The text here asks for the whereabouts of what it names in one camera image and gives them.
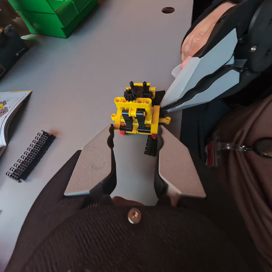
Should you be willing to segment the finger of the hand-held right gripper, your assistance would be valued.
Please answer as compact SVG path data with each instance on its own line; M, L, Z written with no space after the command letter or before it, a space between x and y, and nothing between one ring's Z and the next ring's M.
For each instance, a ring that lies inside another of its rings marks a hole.
M195 87L202 78L228 63L233 56L236 44L237 33L234 28L203 57L190 58L183 69L176 66L172 71L175 80L166 91L160 104L161 108L164 109L164 106L177 101L189 89Z
M164 112L177 111L208 103L239 83L240 72L236 68L222 67L202 78L195 87L189 89L181 98L167 106Z

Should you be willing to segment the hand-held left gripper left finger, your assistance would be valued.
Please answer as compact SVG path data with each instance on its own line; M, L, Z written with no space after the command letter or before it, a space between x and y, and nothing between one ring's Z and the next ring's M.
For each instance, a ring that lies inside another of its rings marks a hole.
M81 149L64 195L88 195L113 174L113 124L107 125Z

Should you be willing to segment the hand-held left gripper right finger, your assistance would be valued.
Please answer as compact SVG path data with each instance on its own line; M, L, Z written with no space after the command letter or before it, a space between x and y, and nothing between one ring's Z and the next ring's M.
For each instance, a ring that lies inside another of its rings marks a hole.
M182 197L206 198L188 148L162 125L158 128L154 189L158 198L168 196L172 206Z

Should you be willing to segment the black lego track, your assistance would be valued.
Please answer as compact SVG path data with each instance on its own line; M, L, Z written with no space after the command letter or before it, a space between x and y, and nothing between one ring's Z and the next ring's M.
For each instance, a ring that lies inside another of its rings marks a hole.
M159 124L168 125L171 122L171 118L166 116L160 108L160 103L165 95L165 91L155 90L153 94L154 98L152 99L152 117L148 117L147 112L145 112L145 128L150 128L145 147L145 155L149 156L157 155L157 133Z

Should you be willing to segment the yellow lego vehicle model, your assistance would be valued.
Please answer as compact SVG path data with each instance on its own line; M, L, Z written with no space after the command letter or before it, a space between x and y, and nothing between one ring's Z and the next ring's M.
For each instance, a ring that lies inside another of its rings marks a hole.
M120 135L143 134L156 139L159 124L170 124L171 118L161 113L160 103L165 91L156 91L150 83L131 81L122 97L116 97L114 103L117 113L112 114L114 129Z

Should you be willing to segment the person's right forearm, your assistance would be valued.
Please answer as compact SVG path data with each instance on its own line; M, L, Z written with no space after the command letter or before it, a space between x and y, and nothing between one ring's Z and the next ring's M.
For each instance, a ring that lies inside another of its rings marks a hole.
M194 0L191 25L193 25L193 23L199 18L199 16L201 16L201 14L211 5L219 5L224 2L228 2L228 0Z

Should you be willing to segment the loose black lego track strip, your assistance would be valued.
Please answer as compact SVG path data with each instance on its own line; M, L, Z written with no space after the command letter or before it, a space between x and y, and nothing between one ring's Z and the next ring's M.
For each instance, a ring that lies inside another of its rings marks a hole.
M55 138L55 135L46 131L37 133L26 151L14 163L9 171L6 172L6 176L17 182L25 181L49 149Z

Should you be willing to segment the lego instruction booklet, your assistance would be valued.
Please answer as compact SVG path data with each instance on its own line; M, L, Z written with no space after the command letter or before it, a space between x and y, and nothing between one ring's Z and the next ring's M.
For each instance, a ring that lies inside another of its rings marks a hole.
M32 90L0 92L0 156L7 146L9 124L31 93Z

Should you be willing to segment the person's right hand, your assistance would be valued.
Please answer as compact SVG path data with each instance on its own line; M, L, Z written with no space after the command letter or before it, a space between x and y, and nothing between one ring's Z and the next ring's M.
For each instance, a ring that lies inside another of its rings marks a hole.
M181 69L208 41L209 36L220 17L235 6L230 1L223 2L199 22L185 38L181 46Z

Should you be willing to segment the clear badge holder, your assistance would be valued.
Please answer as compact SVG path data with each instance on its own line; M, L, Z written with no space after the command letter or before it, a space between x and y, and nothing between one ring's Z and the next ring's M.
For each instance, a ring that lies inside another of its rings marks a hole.
M235 143L225 143L220 141L219 130L212 135L211 141L205 146L205 164L209 168L217 168L221 165L221 151L250 151L251 147L236 145Z

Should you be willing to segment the person's brown shirt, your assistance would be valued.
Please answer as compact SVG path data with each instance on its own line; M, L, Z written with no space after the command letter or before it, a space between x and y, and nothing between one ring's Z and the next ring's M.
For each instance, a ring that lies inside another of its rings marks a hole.
M219 140L251 147L255 141L271 137L271 95L248 107L238 107L214 128ZM232 192L245 225L258 250L265 271L272 265L272 159L253 151L222 150L218 180Z

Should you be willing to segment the black badge reel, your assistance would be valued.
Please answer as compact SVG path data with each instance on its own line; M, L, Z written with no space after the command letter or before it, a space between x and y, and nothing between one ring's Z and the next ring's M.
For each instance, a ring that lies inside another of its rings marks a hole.
M263 157L263 158L272 158L272 138L264 137L260 138L253 144L253 151Z

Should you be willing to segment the dark blurred object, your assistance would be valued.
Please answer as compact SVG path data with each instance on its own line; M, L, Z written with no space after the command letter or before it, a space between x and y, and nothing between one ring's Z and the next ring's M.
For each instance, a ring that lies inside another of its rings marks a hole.
M0 28L0 80L28 50L12 25Z

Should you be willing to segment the green box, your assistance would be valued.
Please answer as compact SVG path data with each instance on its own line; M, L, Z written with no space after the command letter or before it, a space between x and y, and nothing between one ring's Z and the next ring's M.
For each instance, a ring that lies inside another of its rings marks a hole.
M98 0L9 0L32 34L68 38Z

